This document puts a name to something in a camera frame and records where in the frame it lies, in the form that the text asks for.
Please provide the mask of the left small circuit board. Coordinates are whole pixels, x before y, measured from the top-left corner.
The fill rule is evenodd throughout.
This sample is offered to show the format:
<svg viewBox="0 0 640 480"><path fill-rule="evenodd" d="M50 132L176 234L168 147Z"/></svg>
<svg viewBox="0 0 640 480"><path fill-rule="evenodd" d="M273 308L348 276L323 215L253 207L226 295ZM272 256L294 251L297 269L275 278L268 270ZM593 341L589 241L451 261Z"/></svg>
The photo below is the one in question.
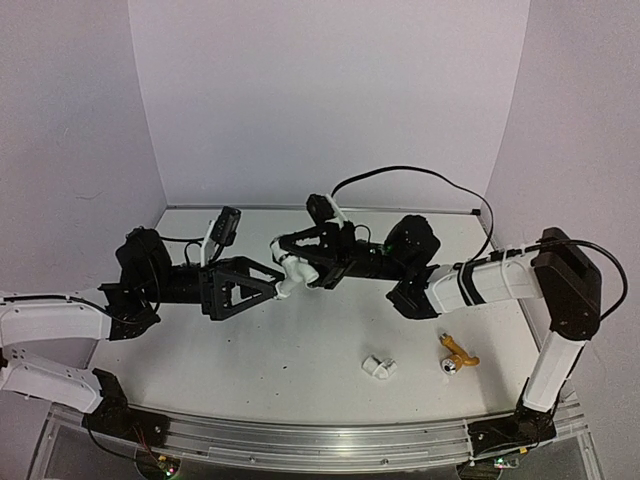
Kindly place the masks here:
<svg viewBox="0 0 640 480"><path fill-rule="evenodd" d="M163 479L175 477L180 470L181 460L174 456L163 454L153 455L151 461L151 472L159 474Z"/></svg>

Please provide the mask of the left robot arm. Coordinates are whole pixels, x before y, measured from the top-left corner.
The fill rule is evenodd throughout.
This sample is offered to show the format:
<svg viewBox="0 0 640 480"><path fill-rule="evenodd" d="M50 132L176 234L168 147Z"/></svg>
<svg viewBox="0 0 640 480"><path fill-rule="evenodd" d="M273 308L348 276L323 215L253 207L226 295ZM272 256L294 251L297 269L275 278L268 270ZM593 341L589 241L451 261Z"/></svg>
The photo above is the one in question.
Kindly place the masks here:
<svg viewBox="0 0 640 480"><path fill-rule="evenodd" d="M198 305L203 315L223 321L278 296L283 273L244 256L223 259L223 249L215 247L201 265L175 265L160 234L139 227L116 251L119 281L98 289L105 305L80 293L2 295L2 390L95 415L111 435L128 435L135 416L115 375L57 363L24 344L131 340L159 323L163 304Z"/></svg>

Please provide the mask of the right small circuit board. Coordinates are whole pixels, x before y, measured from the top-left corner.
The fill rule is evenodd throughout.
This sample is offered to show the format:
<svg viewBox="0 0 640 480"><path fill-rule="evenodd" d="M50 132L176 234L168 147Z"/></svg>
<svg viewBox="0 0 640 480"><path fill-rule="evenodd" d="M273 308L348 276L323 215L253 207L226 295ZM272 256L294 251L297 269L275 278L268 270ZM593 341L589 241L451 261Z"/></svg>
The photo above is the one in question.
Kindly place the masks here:
<svg viewBox="0 0 640 480"><path fill-rule="evenodd" d="M505 454L493 459L493 467L496 470L517 469L520 465L520 459L520 453Z"/></svg>

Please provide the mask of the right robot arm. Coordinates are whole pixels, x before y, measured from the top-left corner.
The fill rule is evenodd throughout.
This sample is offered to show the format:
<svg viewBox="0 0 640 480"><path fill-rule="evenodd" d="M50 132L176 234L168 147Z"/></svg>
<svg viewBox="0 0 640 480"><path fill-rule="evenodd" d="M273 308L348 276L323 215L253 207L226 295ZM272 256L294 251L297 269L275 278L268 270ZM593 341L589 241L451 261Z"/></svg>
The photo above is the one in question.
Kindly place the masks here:
<svg viewBox="0 0 640 480"><path fill-rule="evenodd" d="M601 323L599 269L558 228L534 245L438 265L441 242L419 215L402 218L381 243L360 240L350 221L324 219L275 238L274 261L285 270L286 297L297 283L335 288L344 278L394 282L386 297L405 318L431 320L462 308L541 299L549 332L520 400L525 412L549 412L586 343Z"/></svg>

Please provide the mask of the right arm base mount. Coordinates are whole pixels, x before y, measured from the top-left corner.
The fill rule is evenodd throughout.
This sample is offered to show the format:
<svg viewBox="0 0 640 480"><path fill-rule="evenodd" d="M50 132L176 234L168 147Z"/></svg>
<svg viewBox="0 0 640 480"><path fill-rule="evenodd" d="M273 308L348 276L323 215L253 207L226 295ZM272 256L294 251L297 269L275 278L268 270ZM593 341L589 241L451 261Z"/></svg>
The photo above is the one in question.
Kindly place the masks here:
<svg viewBox="0 0 640 480"><path fill-rule="evenodd" d="M524 405L520 397L513 413L503 417L477 420L468 425L471 451L474 458L502 450L536 447L556 436L554 415L559 399L544 412Z"/></svg>

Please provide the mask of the white plastic faucet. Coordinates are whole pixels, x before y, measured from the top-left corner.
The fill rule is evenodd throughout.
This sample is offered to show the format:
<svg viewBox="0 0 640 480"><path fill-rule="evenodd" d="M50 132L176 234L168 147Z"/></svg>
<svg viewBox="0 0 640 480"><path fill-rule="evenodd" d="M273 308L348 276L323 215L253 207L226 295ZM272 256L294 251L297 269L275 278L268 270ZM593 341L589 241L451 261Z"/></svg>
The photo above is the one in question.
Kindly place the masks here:
<svg viewBox="0 0 640 480"><path fill-rule="evenodd" d="M278 299L288 298L298 285L311 287L320 275L307 260L285 251L279 239L274 239L270 244L272 259L284 270L284 279L276 283L276 297Z"/></svg>

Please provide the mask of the small circuit board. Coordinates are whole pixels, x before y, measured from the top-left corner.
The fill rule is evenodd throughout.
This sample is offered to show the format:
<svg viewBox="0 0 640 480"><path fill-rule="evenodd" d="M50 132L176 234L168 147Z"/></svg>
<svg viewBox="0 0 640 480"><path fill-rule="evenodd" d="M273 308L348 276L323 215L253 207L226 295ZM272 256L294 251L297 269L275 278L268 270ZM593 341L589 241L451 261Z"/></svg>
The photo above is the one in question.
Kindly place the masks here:
<svg viewBox="0 0 640 480"><path fill-rule="evenodd" d="M174 456L163 454L153 455L151 461L151 472L159 474L163 479L175 477L180 470L181 460Z"/></svg>
<svg viewBox="0 0 640 480"><path fill-rule="evenodd" d="M520 459L520 453L505 454L493 459L493 467L496 470L517 469L520 465Z"/></svg>

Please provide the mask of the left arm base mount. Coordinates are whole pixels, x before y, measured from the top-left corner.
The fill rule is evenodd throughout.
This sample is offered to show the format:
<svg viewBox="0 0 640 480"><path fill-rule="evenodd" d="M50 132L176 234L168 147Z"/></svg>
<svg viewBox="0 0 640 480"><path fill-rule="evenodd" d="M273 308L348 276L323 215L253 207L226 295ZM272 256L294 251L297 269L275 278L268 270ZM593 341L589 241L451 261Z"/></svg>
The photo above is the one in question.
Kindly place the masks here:
<svg viewBox="0 0 640 480"><path fill-rule="evenodd" d="M98 380L101 401L95 410L84 414L82 426L92 433L148 447L163 447L168 435L169 417L131 407L114 374L98 368L94 368L92 374Z"/></svg>

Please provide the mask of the white elbow fitting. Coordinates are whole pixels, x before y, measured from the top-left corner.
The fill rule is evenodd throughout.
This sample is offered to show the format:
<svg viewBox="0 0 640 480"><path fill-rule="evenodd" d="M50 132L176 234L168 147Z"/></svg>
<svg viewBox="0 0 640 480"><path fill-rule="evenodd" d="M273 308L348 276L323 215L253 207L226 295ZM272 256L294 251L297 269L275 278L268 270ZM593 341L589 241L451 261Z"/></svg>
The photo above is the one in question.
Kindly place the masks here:
<svg viewBox="0 0 640 480"><path fill-rule="evenodd" d="M391 358L380 359L375 355L369 355L363 360L361 368L370 377L386 381L397 371L397 363Z"/></svg>

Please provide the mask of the aluminium front rail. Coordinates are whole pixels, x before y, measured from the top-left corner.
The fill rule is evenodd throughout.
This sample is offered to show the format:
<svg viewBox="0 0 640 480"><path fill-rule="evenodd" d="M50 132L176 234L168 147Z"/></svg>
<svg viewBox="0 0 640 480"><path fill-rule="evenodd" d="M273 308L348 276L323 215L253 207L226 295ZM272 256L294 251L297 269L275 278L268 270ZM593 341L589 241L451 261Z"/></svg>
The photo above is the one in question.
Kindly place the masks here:
<svg viewBox="0 0 640 480"><path fill-rule="evenodd" d="M165 411L164 453L225 467L356 474L456 465L473 455L463 420L320 425L209 418Z"/></svg>

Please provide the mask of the gold brass faucet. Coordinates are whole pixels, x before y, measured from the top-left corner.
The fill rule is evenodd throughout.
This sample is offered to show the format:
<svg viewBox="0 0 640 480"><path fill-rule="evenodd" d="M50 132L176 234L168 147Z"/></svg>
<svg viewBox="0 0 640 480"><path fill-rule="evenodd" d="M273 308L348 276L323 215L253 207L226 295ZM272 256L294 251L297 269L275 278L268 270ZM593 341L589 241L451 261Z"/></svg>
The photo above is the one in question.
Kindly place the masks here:
<svg viewBox="0 0 640 480"><path fill-rule="evenodd" d="M455 375L463 368L476 367L480 364L480 359L469 355L451 335L443 333L439 336L439 341L449 351L449 355L440 362L441 369L445 374Z"/></svg>

